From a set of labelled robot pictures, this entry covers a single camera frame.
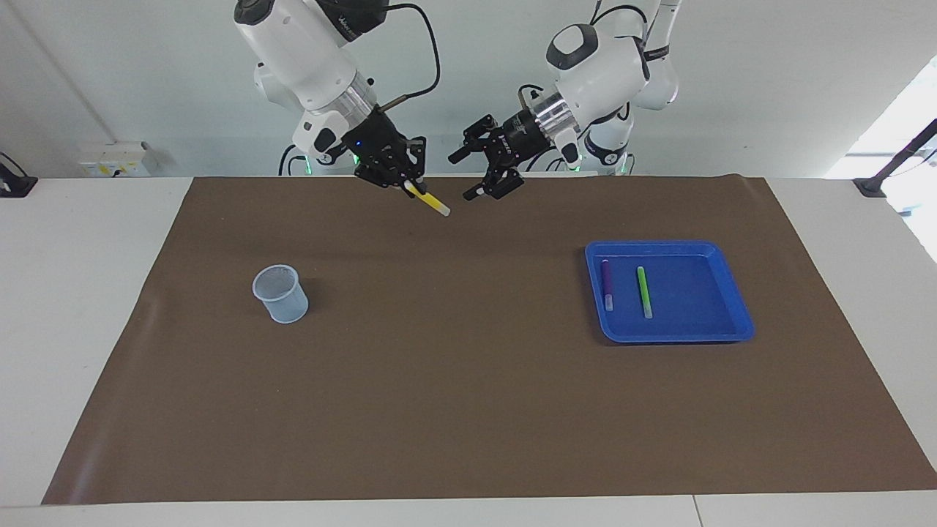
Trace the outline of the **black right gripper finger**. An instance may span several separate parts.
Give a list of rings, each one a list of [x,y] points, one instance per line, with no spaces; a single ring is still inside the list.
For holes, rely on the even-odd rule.
[[[413,138],[407,140],[407,156],[409,168],[407,169],[405,193],[415,199],[428,192],[425,183],[426,138]]]
[[[379,164],[358,163],[355,167],[355,177],[381,189],[389,189],[389,187],[405,189],[404,182],[411,179],[411,176],[411,171],[406,166],[388,168]]]

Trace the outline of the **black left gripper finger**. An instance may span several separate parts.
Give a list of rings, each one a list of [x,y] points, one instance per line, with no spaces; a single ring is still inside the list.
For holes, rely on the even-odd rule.
[[[463,193],[463,199],[472,201],[483,195],[488,195],[495,200],[501,200],[524,183],[524,177],[519,173],[518,167],[491,166],[480,183],[475,184]]]
[[[494,116],[488,114],[479,118],[463,132],[462,146],[448,156],[449,163],[458,164],[470,154],[483,154],[489,165],[498,165],[502,161],[502,128]]]

